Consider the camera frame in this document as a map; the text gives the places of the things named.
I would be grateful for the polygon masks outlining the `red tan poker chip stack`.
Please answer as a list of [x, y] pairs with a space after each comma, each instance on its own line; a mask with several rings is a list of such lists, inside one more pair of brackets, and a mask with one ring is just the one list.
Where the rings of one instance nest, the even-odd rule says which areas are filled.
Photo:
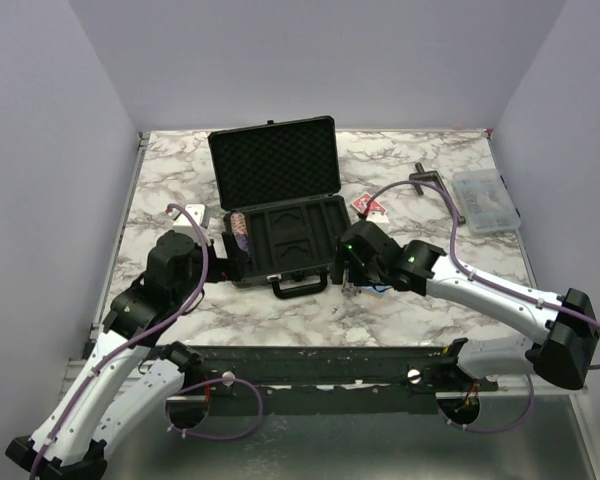
[[246, 216], [241, 212], [234, 212], [230, 215], [231, 232], [234, 236], [248, 236], [248, 227]]

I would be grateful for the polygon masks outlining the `black poker carrying case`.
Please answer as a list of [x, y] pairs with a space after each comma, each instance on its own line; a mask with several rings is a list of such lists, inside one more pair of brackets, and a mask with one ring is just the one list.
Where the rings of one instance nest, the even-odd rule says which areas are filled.
[[232, 234], [232, 213], [247, 220], [251, 257], [244, 279], [232, 283], [268, 285], [282, 300], [324, 291], [336, 238], [351, 224], [334, 119], [270, 121], [215, 131], [207, 140], [223, 232]]

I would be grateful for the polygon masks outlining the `purple poker chip stack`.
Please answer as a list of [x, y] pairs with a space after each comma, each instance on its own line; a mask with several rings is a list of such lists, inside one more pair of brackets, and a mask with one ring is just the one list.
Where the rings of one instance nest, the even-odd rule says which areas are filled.
[[251, 257], [249, 236], [245, 234], [235, 234], [234, 239], [237, 247], [247, 258]]

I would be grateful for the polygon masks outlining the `blue tan poker chip stack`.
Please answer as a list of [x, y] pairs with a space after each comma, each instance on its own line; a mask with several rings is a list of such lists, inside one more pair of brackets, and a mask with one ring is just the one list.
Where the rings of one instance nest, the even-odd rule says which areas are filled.
[[346, 283], [342, 286], [341, 292], [345, 296], [355, 296], [358, 294], [358, 288], [350, 283]]

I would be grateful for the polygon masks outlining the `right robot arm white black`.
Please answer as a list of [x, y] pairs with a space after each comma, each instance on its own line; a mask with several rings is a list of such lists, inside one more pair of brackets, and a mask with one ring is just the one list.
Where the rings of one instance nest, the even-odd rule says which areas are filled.
[[588, 295], [569, 289], [559, 295], [494, 275], [458, 267], [443, 249], [413, 240], [401, 246], [376, 224], [359, 221], [338, 240], [332, 281], [385, 285], [451, 301], [514, 329], [511, 336], [452, 343], [440, 379], [460, 392], [489, 375], [535, 373], [567, 390], [584, 386], [600, 331]]

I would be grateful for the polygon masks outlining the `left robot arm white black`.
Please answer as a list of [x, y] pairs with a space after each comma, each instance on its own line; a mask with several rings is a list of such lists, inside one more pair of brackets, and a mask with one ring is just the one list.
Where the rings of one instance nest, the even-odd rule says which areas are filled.
[[145, 271], [114, 298], [88, 360], [52, 414], [6, 455], [32, 479], [100, 479], [123, 438], [169, 396], [211, 384], [201, 356], [181, 342], [160, 350], [148, 371], [122, 386], [162, 333], [201, 298], [206, 283], [242, 277], [246, 256], [223, 237], [229, 255], [212, 243], [169, 231], [148, 254]]

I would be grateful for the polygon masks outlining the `blue playing card deck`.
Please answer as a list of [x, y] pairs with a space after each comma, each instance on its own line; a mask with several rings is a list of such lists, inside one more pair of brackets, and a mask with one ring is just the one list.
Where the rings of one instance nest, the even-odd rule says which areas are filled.
[[371, 295], [374, 298], [382, 298], [390, 290], [391, 287], [386, 285], [360, 286], [358, 288], [360, 294]]

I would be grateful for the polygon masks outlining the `red playing card deck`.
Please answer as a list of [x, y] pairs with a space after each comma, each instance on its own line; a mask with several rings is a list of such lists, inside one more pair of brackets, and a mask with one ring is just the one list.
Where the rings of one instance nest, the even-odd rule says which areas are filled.
[[377, 200], [371, 200], [371, 194], [368, 192], [365, 192], [352, 200], [351, 206], [358, 214], [364, 214], [365, 212], [378, 215], [387, 214], [387, 209]]

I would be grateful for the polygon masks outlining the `black metal clamp tool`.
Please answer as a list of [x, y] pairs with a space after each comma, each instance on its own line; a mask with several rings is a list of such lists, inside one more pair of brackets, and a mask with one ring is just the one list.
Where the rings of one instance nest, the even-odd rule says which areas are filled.
[[409, 180], [412, 181], [412, 186], [419, 196], [424, 195], [424, 187], [432, 187], [433, 190], [438, 193], [445, 202], [449, 214], [456, 214], [458, 224], [466, 224], [466, 218], [460, 213], [459, 208], [453, 201], [450, 192], [444, 183], [442, 175], [438, 170], [426, 169], [424, 165], [418, 161], [415, 163], [415, 170], [409, 175]]

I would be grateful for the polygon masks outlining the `clear plastic parts box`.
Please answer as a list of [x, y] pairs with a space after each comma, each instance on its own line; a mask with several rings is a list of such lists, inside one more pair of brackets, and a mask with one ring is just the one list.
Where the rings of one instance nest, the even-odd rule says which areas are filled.
[[451, 185], [474, 236], [511, 232], [521, 226], [520, 216], [496, 169], [456, 172]]

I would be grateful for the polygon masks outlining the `aluminium extrusion rail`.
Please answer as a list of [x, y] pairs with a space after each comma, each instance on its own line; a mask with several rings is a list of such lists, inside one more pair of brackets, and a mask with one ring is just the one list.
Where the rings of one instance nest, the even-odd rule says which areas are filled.
[[186, 384], [232, 377], [265, 388], [404, 385], [415, 394], [463, 391], [502, 375], [537, 375], [566, 390], [584, 386], [589, 362], [553, 341], [513, 337], [459, 339], [447, 347], [228, 347], [175, 342], [155, 347], [132, 366], [124, 383], [142, 378], [155, 363], [173, 360]]

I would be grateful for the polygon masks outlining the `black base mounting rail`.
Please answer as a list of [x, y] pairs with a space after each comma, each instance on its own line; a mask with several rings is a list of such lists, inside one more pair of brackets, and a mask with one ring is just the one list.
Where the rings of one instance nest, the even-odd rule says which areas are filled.
[[471, 423], [478, 401], [467, 392], [496, 383], [463, 372], [449, 347], [191, 346], [112, 348], [98, 343], [69, 390], [71, 421], [108, 433], [131, 427], [157, 406], [177, 427], [204, 415], [450, 413]]

